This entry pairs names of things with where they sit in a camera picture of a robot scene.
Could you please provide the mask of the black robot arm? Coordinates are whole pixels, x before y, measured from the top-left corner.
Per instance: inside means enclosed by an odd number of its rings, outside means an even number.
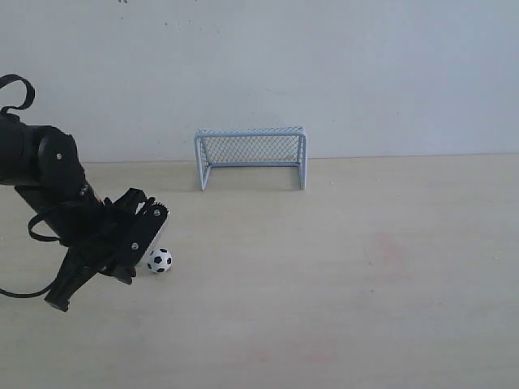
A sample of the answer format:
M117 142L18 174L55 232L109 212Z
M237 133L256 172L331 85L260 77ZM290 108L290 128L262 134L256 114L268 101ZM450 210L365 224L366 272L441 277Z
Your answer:
M169 216L139 188L102 198L72 135L10 114L1 116L1 183L34 211L28 235L66 248L55 286L83 284L97 274L131 284Z

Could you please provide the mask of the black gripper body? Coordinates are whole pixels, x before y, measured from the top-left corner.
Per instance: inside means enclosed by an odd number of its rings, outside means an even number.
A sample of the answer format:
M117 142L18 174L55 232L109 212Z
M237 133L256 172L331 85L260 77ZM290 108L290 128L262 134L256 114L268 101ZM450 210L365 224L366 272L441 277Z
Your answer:
M97 246L106 250L109 257L97 274L131 284L151 240L169 219L169 209L142 190L130 188L115 201L105 199L92 215L92 223L81 224L83 235L70 248Z

